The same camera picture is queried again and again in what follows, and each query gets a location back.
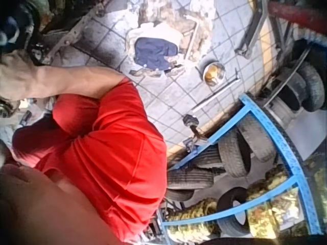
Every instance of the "metal bowl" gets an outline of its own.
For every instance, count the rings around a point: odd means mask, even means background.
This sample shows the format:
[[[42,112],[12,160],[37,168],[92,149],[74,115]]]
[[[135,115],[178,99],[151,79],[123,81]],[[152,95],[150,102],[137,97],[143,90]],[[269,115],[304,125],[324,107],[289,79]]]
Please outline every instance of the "metal bowl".
[[[212,62],[207,65],[203,72],[203,81],[208,86],[216,86],[222,83],[226,78],[226,69],[218,61]]]

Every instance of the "blue metal rack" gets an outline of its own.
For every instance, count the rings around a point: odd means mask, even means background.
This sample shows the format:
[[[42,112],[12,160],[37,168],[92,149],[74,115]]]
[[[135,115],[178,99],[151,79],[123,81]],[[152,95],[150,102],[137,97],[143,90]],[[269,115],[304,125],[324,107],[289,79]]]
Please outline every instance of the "blue metal rack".
[[[301,202],[305,213],[305,218],[309,225],[310,233],[323,234],[308,182],[300,166],[300,163],[296,158],[294,152],[292,151],[291,147],[284,139],[282,133],[277,129],[275,124],[269,119],[269,117],[264,113],[264,111],[249,96],[243,94],[240,97],[240,100],[243,102],[244,107],[235,116],[233,116],[223,127],[221,127],[216,133],[214,133],[208,139],[208,143],[206,145],[198,147],[195,151],[191,152],[185,158],[183,158],[178,164],[172,166],[168,171],[179,169],[182,166],[184,166],[190,160],[192,160],[193,158],[198,156],[201,152],[203,152],[208,146],[215,144],[221,136],[223,136],[228,130],[234,127],[247,113],[252,113],[255,116],[255,118],[261,123],[261,125],[266,130],[266,132],[270,135],[279,153],[284,157],[284,160],[288,166],[287,169],[289,171],[290,178],[284,183],[282,183],[281,185],[279,185],[278,187],[276,187],[275,189],[265,193],[264,195],[250,202],[208,216],[173,221],[173,222],[165,222],[161,216],[161,213],[158,212],[157,214],[159,216],[159,222],[161,223],[163,234],[165,235],[168,244],[171,243],[167,236],[167,231],[166,231],[167,226],[177,226],[177,225],[187,225],[193,223],[207,222],[207,221],[213,221],[219,218],[235,215],[239,212],[243,212],[249,208],[253,208],[263,202],[266,202],[293,186],[298,186],[299,188]]]

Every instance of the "tire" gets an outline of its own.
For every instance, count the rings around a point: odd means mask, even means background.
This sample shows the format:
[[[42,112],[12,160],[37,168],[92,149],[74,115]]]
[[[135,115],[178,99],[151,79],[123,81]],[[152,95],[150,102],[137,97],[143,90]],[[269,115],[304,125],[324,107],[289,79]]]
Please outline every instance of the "tire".
[[[306,90],[309,96],[303,101],[303,108],[309,112],[320,109],[325,102],[325,90],[319,73],[306,61],[301,64],[297,73],[299,73],[306,82]]]
[[[199,156],[192,160],[192,164],[200,168],[222,167],[217,145],[211,145]]]
[[[234,177],[247,176],[251,169],[251,150],[236,128],[218,141],[218,149],[226,172]]]
[[[245,188],[235,187],[226,192],[218,200],[217,211],[220,212],[232,208],[233,201],[238,201],[241,204],[245,203],[247,197],[246,191]],[[244,224],[239,223],[235,215],[220,218],[217,220],[217,223],[222,233],[232,237],[240,237],[250,233],[247,217]]]
[[[165,198],[173,201],[185,202],[192,198],[194,190],[166,190]]]
[[[167,182],[172,190],[205,189],[214,185],[214,175],[208,169],[177,169],[168,171]]]
[[[259,161],[266,162],[276,156],[274,143],[251,114],[239,121],[237,127]]]

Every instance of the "tiled floor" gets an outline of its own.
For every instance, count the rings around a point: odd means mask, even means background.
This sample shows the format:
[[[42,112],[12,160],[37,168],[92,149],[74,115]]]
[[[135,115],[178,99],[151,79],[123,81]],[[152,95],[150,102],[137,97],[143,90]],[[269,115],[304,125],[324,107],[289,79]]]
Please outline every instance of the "tiled floor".
[[[274,38],[269,21],[261,30],[250,60],[235,54],[253,12],[251,0],[215,0],[217,18],[214,20],[212,47],[196,68],[179,76],[159,79],[133,77],[130,69],[138,69],[125,53],[126,33],[137,28],[138,9],[143,0],[130,0],[128,9],[93,19],[84,30],[82,39],[61,51],[62,65],[106,65],[123,72],[135,83],[149,120],[164,136],[168,156],[182,149],[182,141],[191,131],[182,123],[182,117],[217,88],[208,87],[201,80],[200,70],[209,60],[219,60],[226,67],[227,78],[235,76],[235,69],[242,80],[216,100],[195,113],[202,130],[210,128],[235,103],[245,91],[258,92],[263,81],[276,66]],[[173,8],[188,8],[190,0],[172,0]],[[107,9],[112,8],[112,0]]]

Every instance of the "person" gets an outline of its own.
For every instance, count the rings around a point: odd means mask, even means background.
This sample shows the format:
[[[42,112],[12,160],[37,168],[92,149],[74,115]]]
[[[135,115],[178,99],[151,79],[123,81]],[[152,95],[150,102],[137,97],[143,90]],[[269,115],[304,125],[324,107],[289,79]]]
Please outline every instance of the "person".
[[[166,192],[161,134],[133,83],[112,69],[34,66],[22,51],[2,56],[2,98],[58,94],[51,116],[13,136],[14,154],[0,170],[3,234],[33,245],[132,239]]]

